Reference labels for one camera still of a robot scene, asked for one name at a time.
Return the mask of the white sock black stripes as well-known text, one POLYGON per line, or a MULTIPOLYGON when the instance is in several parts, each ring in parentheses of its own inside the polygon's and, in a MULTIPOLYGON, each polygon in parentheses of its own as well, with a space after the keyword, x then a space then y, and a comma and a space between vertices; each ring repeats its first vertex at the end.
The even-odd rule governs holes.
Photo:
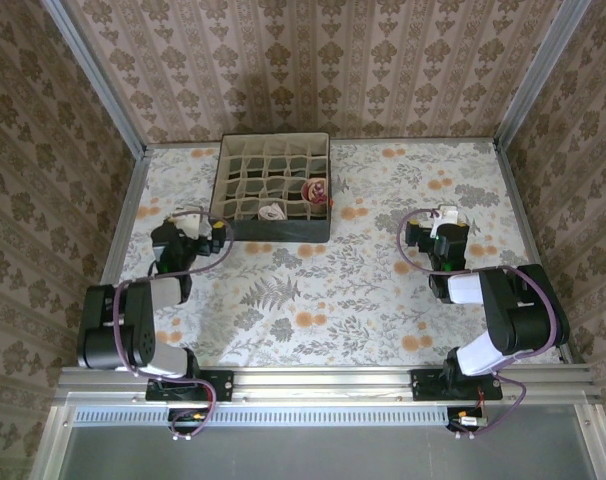
POLYGON ((257 211, 259 220, 265 221, 284 221, 287 214, 279 202, 270 201, 262 204, 257 211))

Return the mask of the dark fabric divider organizer box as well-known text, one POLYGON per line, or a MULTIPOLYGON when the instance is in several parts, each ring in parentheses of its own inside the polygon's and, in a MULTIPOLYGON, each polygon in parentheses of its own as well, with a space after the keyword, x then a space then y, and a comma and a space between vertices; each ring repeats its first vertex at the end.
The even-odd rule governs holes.
POLYGON ((211 212, 227 220, 237 241, 326 243, 332 218, 330 137, 323 132, 227 134, 220 143, 211 212), (324 178, 325 204, 301 196, 303 183, 324 178), (258 208, 279 202, 287 219, 259 220, 258 208))

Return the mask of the maroon tan striped sock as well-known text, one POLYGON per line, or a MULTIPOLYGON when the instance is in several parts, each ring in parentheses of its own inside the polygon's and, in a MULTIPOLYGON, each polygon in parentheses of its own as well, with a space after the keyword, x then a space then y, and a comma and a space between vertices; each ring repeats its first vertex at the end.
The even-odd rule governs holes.
POLYGON ((310 204, 321 205, 328 201, 329 190, 324 178, 310 178, 301 188, 302 198, 310 204))

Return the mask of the floral printed tablecloth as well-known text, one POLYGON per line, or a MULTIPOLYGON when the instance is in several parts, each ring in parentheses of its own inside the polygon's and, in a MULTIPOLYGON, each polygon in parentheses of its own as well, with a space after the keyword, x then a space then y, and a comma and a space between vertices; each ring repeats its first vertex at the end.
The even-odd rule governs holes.
POLYGON ((334 141, 325 148, 240 153, 227 214, 278 204, 305 215, 306 176, 328 173, 324 243, 236 241, 204 260, 182 306, 155 317, 157 339, 205 366, 438 364, 480 335, 478 305, 446 305, 428 287, 429 260, 398 248, 401 219, 455 206, 468 224, 469 267, 528 262, 510 194, 488 140, 334 141))

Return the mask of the right black connector plate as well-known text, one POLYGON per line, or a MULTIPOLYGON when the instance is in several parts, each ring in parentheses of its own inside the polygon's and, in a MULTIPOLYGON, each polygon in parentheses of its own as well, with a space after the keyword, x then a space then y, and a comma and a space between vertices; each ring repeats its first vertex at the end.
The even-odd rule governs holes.
POLYGON ((475 433, 489 424, 487 415, 481 407, 449 408, 446 428, 455 434, 475 433))

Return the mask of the black connector plate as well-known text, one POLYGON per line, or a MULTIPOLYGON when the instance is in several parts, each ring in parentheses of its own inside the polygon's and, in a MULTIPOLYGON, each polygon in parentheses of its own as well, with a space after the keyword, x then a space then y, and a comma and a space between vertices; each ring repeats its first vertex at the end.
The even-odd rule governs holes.
POLYGON ((209 414, 208 408, 171 409, 168 414, 168 428, 175 436, 192 437, 202 429, 209 414))
POLYGON ((487 415, 481 407, 449 408, 446 428, 455 434, 475 433, 489 424, 487 415))

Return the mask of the left black connector plate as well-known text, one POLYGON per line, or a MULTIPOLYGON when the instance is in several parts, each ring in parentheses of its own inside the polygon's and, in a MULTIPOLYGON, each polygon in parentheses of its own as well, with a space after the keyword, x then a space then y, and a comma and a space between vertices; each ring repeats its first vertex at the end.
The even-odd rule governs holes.
POLYGON ((168 428, 175 436, 192 437, 202 429, 209 414, 208 408, 171 409, 168 414, 168 428))

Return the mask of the grey metal panel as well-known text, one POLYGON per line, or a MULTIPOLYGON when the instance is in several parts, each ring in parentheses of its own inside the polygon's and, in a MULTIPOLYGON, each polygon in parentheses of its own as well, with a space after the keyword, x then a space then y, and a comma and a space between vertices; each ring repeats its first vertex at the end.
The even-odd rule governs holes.
POLYGON ((457 439, 402 427, 78 428, 61 480, 596 480, 569 431, 556 440, 457 439))

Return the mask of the left aluminium side rail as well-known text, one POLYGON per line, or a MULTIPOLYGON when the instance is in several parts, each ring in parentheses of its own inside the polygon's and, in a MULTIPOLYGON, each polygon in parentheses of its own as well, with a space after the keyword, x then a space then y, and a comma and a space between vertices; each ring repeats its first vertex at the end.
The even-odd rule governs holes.
POLYGON ((117 284, 120 279, 137 215, 136 211, 146 184, 151 155, 152 150, 146 149, 134 164, 101 281, 98 285, 89 287, 85 294, 76 350, 78 365, 83 368, 89 367, 85 356, 87 336, 98 337, 100 344, 105 344, 107 340, 114 341, 112 334, 96 335, 94 331, 105 330, 103 317, 106 287, 117 284))

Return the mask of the aluminium side rail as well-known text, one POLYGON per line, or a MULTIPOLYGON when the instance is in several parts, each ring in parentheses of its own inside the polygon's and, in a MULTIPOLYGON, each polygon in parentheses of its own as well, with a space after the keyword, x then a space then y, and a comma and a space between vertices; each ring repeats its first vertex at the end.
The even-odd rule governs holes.
POLYGON ((120 279, 137 215, 136 211, 146 184, 151 155, 152 150, 146 149, 134 164, 101 281, 98 285, 89 287, 85 294, 76 350, 78 365, 83 368, 89 367, 85 356, 87 336, 98 337, 100 344, 105 344, 107 340, 114 341, 112 334, 96 335, 94 331, 105 330, 103 317, 106 287, 117 284, 120 279))
POLYGON ((518 225, 519 232, 524 244, 526 256, 533 263, 541 263, 541 256, 539 254, 539 250, 537 248, 535 238, 527 218, 526 210, 522 202, 518 186, 514 178, 511 166, 509 164, 505 149, 496 140, 493 141, 493 146, 506 185, 506 190, 514 211, 516 223, 518 225))

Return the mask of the right aluminium side rail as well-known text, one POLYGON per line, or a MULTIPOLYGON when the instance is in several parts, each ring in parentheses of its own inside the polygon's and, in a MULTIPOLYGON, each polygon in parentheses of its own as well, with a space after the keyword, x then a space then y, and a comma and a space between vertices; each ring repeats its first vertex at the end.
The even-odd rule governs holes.
POLYGON ((539 254, 539 250, 537 248, 535 238, 527 218, 526 210, 522 202, 518 186, 514 178, 511 166, 509 164, 505 149, 496 140, 493 141, 493 146, 506 185, 506 190, 514 211, 516 223, 518 225, 519 232, 524 244, 526 256, 533 263, 541 263, 541 256, 539 254))

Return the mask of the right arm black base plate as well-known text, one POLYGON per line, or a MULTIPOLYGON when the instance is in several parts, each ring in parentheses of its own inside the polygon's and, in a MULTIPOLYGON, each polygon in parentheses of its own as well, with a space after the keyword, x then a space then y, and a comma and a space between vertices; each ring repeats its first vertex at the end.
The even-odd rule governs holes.
POLYGON ((442 369, 410 371, 412 396, 415 401, 502 400, 500 382, 492 375, 455 376, 448 380, 442 369))

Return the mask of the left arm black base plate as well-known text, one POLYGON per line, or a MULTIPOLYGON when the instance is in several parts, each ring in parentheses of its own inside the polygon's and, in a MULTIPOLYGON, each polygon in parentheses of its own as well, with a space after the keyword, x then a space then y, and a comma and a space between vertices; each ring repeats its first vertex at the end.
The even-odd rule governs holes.
MULTIPOLYGON (((214 388, 218 401, 230 402, 232 400, 234 386, 234 372, 232 370, 201 370, 198 378, 209 382, 214 388)), ((149 380, 146 388, 145 399, 147 401, 193 401, 205 402, 208 393, 204 386, 193 382, 178 383, 149 380)))

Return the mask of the right aluminium frame post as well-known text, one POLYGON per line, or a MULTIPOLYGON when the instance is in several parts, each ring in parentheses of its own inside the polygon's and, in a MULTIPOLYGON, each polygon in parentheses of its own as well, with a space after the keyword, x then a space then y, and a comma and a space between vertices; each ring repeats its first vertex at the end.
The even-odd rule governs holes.
POLYGON ((563 0, 494 136, 505 151, 549 79, 592 0, 563 0))

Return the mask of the aluminium frame post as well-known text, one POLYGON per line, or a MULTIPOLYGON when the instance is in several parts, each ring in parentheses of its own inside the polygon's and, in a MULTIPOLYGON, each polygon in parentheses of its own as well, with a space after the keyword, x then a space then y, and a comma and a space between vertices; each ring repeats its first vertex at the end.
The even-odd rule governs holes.
POLYGON ((42 3, 132 153, 134 160, 139 162, 145 155, 146 145, 137 133, 123 103, 118 98, 116 88, 112 85, 106 70, 101 66, 97 54, 93 51, 79 22, 74 18, 73 12, 66 5, 65 0, 42 0, 42 3))
POLYGON ((505 151, 549 79, 592 0, 563 0, 494 136, 505 151))

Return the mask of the aluminium mounting rail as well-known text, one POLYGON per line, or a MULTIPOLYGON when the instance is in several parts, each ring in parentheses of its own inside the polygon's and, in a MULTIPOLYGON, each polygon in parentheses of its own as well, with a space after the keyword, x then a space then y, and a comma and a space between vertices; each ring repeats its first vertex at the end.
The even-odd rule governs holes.
MULTIPOLYGON (((426 366, 406 367, 243 367, 224 382, 225 406, 391 406, 411 405, 426 366)), ((572 364, 514 365, 503 370, 500 405, 586 405, 601 401, 588 367, 572 364)), ((140 406, 147 381, 124 371, 66 368, 54 404, 140 406)))

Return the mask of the left aluminium frame post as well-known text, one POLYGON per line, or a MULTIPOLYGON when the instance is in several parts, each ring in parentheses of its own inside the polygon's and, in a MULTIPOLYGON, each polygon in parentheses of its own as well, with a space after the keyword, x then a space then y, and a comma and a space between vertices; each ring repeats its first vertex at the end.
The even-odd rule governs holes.
POLYGON ((123 103, 118 98, 116 88, 112 85, 106 70, 101 66, 97 54, 93 51, 79 22, 74 18, 73 12, 66 5, 65 0, 42 0, 42 3, 132 153, 134 160, 139 162, 145 155, 146 145, 137 133, 123 103))

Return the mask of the left aluminium frame leg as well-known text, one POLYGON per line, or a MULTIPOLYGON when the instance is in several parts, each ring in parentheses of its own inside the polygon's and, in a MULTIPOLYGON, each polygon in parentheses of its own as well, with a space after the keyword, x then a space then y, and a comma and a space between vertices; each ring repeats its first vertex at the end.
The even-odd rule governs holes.
POLYGON ((59 480, 75 414, 73 406, 50 409, 29 480, 59 480))

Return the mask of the aluminium frame leg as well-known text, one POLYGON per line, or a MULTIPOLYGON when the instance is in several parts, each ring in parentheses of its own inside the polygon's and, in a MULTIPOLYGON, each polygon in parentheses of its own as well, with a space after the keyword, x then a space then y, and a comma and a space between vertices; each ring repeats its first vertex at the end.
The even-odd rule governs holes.
POLYGON ((73 406, 50 409, 29 480, 59 480, 75 414, 73 406))
POLYGON ((574 406, 581 435, 597 480, 606 480, 606 414, 600 404, 574 406))

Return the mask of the right aluminium frame leg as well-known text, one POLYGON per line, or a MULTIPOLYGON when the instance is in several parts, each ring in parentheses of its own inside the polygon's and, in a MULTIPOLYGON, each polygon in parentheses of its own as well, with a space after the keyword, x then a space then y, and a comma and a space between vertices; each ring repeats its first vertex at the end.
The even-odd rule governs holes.
POLYGON ((597 480, 606 480, 606 414, 600 404, 574 406, 581 435, 597 480))

